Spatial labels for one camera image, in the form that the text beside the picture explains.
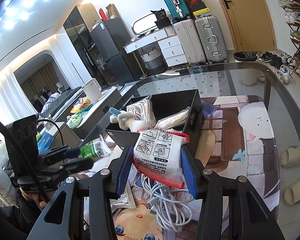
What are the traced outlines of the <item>left hand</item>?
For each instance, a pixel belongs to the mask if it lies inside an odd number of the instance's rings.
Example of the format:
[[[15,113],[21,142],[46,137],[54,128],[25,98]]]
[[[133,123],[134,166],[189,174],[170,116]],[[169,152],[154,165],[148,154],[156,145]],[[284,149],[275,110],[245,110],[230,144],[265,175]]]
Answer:
[[[26,200],[35,202],[41,210],[47,206],[47,202],[39,193],[25,193],[22,188],[20,188],[20,191]]]

